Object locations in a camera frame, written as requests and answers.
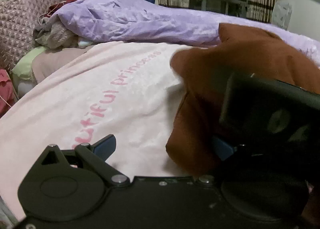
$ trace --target black device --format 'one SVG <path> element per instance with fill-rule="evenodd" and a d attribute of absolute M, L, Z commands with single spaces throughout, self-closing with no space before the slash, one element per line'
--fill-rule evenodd
<path fill-rule="evenodd" d="M 306 180 L 318 178 L 310 168 L 319 165 L 319 111 L 316 94 L 231 75 L 220 122 L 246 144 L 214 138 L 224 161 L 199 178 L 130 182 L 105 163 L 113 135 L 75 150 L 49 145 L 19 187 L 27 217 L 16 228 L 307 228 L 300 214 Z"/>

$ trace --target dark red fabric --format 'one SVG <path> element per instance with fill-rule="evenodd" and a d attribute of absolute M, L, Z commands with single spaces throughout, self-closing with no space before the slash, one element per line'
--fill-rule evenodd
<path fill-rule="evenodd" d="M 14 105 L 14 93 L 12 82 L 4 69 L 0 69 L 0 96 L 11 106 Z M 2 117 L 10 107 L 0 98 L 0 117 Z"/>
<path fill-rule="evenodd" d="M 63 1 L 63 2 L 60 2 L 60 3 L 55 4 L 53 6 L 50 6 L 48 9 L 48 13 L 46 15 L 44 15 L 44 17 L 50 18 L 58 9 L 60 9 L 61 7 L 63 7 L 66 4 L 69 4 L 69 3 L 72 3 L 75 1 L 77 1 L 77 0 L 65 0 L 65 2 Z"/>

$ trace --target green pillow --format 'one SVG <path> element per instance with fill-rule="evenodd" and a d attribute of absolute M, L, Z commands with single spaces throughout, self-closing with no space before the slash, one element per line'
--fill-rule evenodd
<path fill-rule="evenodd" d="M 32 77 L 32 69 L 31 63 L 33 59 L 38 56 L 40 53 L 44 52 L 47 47 L 37 47 L 29 51 L 26 55 L 24 55 L 17 65 L 13 68 L 12 72 L 20 79 L 31 80 Z"/>

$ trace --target pink fabric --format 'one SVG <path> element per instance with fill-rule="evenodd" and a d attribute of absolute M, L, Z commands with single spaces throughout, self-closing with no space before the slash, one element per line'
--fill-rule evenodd
<path fill-rule="evenodd" d="M 0 69 L 0 96 L 9 105 L 14 104 L 14 93 L 12 82 L 4 69 Z M 0 117 L 2 117 L 10 107 L 0 98 Z"/>

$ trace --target silver bolt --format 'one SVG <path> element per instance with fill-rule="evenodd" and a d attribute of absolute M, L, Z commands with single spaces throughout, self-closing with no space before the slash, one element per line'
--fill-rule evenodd
<path fill-rule="evenodd" d="M 27 224 L 26 229 L 36 229 L 35 225 L 33 224 Z"/>
<path fill-rule="evenodd" d="M 122 175 L 122 174 L 118 174 L 118 175 L 114 175 L 111 177 L 111 180 L 114 182 L 114 183 L 124 183 L 127 181 L 127 177 Z"/>
<path fill-rule="evenodd" d="M 203 176 L 199 177 L 199 181 L 204 183 L 204 184 L 209 184 L 209 183 L 212 183 L 214 181 L 214 176 L 203 175 Z"/>

